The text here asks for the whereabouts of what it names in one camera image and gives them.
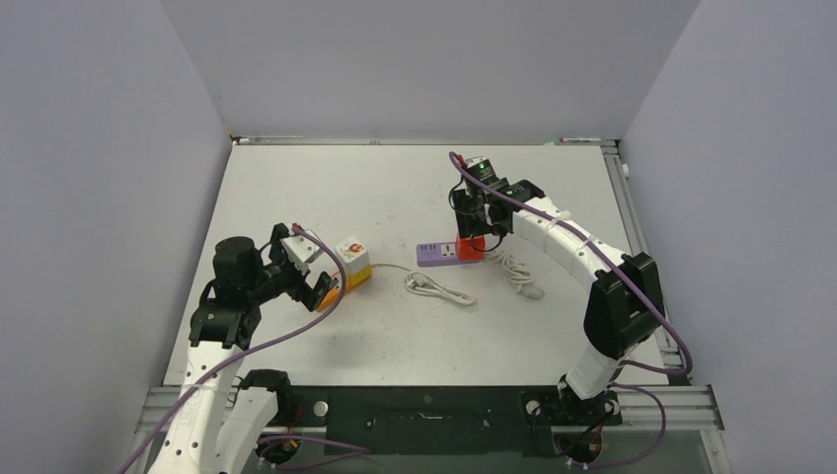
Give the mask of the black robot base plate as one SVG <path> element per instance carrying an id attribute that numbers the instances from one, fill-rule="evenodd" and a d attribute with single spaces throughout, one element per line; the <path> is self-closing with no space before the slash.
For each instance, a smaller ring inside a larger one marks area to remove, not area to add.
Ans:
<path id="1" fill-rule="evenodd" d="M 271 429 L 324 430 L 374 454 L 553 453 L 623 422 L 609 391 L 570 402 L 552 385 L 302 386 L 284 391 Z"/>

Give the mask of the white cube plug adapter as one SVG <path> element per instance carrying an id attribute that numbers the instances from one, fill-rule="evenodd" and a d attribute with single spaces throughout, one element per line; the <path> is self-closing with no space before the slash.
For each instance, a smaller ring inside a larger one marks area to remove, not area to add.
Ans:
<path id="1" fill-rule="evenodd" d="M 348 277 L 360 277 L 371 272 L 371 258 L 367 247 L 355 235 L 350 235 L 334 246 Z"/>

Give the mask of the red cube plug adapter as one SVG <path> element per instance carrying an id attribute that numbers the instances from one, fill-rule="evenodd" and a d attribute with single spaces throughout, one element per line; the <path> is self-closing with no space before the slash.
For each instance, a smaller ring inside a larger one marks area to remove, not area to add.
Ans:
<path id="1" fill-rule="evenodd" d="M 461 237 L 458 236 L 454 242 L 457 261 L 464 264 L 471 264 L 482 261 L 486 250 L 484 236 Z"/>

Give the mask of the orange power strip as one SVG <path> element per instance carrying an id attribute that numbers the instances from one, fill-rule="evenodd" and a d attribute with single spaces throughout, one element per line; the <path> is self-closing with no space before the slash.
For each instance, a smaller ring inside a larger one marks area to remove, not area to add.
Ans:
<path id="1" fill-rule="evenodd" d="M 317 308 L 318 312 L 325 312 L 326 310 L 330 309 L 341 297 L 342 294 L 342 286 L 338 285 L 335 288 L 332 288 L 321 301 L 320 305 Z"/>

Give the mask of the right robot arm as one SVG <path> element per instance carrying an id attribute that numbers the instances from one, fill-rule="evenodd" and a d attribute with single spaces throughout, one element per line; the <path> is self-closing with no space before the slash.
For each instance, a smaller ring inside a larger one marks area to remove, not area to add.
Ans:
<path id="1" fill-rule="evenodd" d="M 656 263 L 645 253 L 630 255 L 594 237 L 537 186 L 499 177 L 485 157 L 451 153 L 463 189 L 450 193 L 461 237 L 519 237 L 564 268 L 586 290 L 586 346 L 562 376 L 560 414 L 581 423 L 618 376 L 626 358 L 650 339 L 663 319 Z"/>

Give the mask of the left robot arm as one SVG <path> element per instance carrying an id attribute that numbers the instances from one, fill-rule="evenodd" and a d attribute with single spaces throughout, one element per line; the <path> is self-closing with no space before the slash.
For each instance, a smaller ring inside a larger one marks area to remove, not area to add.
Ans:
<path id="1" fill-rule="evenodd" d="M 263 248 L 245 236 L 216 244 L 214 278 L 190 318 L 179 398 L 149 435 L 166 434 L 149 472 L 238 473 L 266 425 L 290 419 L 294 398 L 282 390 L 282 375 L 275 370 L 251 372 L 231 410 L 227 399 L 244 359 L 280 342 L 253 345 L 262 306 L 286 295 L 315 311 L 338 281 L 322 272 L 309 285 L 309 267 L 334 254 L 297 224 L 275 225 Z"/>

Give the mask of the purple power strip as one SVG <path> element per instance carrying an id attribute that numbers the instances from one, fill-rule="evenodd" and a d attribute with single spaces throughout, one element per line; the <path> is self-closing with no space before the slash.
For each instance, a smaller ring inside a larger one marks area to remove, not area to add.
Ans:
<path id="1" fill-rule="evenodd" d="M 417 244 L 416 260 L 420 268 L 449 267 L 461 263 L 453 241 Z"/>

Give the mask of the yellow cube plug adapter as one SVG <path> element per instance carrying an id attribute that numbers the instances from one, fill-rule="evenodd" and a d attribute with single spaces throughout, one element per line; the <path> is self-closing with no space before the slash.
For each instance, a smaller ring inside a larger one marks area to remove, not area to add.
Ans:
<path id="1" fill-rule="evenodd" d="M 372 266 L 367 265 L 352 274 L 346 274 L 347 280 L 345 289 L 347 292 L 354 291 L 357 287 L 367 282 L 372 277 Z"/>

